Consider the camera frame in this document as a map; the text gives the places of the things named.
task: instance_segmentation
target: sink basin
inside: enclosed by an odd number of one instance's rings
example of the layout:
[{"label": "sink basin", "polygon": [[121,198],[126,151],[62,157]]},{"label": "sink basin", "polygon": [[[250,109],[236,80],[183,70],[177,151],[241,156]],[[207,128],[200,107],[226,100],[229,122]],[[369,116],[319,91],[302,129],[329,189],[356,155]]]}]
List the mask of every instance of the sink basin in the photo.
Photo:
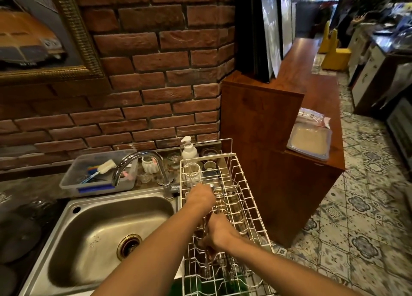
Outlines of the sink basin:
[{"label": "sink basin", "polygon": [[162,188],[70,201],[20,295],[90,294],[179,205]]}]

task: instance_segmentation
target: painting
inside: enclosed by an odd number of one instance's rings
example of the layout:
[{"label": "painting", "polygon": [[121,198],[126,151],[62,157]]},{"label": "painting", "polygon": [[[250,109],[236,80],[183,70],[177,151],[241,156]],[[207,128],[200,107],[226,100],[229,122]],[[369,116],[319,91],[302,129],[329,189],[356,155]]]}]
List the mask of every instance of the painting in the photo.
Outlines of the painting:
[{"label": "painting", "polygon": [[101,77],[75,0],[0,0],[0,86]]}]

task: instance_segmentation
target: white wire dish rack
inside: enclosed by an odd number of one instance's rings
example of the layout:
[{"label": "white wire dish rack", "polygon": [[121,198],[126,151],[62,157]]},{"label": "white wire dish rack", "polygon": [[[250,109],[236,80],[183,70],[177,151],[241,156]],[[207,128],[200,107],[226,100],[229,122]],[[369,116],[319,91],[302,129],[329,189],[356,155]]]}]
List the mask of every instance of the white wire dish rack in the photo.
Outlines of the white wire dish rack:
[{"label": "white wire dish rack", "polygon": [[[226,140],[194,143],[194,145],[204,146],[215,143],[220,147],[220,144]],[[208,160],[216,163],[214,172],[202,168],[203,163]],[[193,172],[193,168],[197,168],[193,163],[200,166],[200,176]],[[181,205],[185,203],[191,187],[199,182],[213,185],[216,197],[214,213],[224,213],[242,236],[274,253],[235,153],[183,159],[180,162]],[[225,253],[219,253],[213,261],[208,261],[205,251],[197,245],[203,237],[205,223],[203,221],[198,226],[183,258],[182,295],[277,295],[276,291],[255,273]]]}]

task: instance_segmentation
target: cleaning brush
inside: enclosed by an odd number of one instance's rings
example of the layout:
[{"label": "cleaning brush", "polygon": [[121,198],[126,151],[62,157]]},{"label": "cleaning brush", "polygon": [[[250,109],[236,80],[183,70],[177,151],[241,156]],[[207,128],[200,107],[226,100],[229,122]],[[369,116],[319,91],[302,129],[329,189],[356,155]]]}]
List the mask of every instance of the cleaning brush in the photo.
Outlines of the cleaning brush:
[{"label": "cleaning brush", "polygon": [[92,174],[90,177],[88,177],[87,179],[83,180],[82,182],[80,182],[80,184],[84,184],[89,182],[91,179],[93,179],[96,175],[98,174],[105,174],[106,172],[108,172],[110,169],[116,168],[117,165],[115,164],[115,162],[110,159],[107,160],[105,163],[101,164],[99,167],[97,167],[97,171]]}]

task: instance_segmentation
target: faucet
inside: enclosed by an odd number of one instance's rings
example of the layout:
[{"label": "faucet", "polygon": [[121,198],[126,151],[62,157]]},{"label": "faucet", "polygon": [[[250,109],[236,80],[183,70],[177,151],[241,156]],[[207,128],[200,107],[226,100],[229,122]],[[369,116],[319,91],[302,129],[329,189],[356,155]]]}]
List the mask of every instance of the faucet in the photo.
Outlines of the faucet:
[{"label": "faucet", "polygon": [[163,166],[162,158],[157,152],[153,150],[142,150],[140,152],[131,153],[130,155],[123,158],[113,174],[112,185],[116,186],[119,184],[120,175],[129,163],[131,163],[133,160],[137,158],[140,158],[140,157],[143,158],[146,156],[156,159],[157,166],[159,166],[160,173],[162,174],[163,190],[164,190],[165,197],[167,199],[173,198],[173,194],[178,193],[180,191],[180,186],[171,184],[171,181],[169,181],[169,178],[166,175],[166,171]]}]

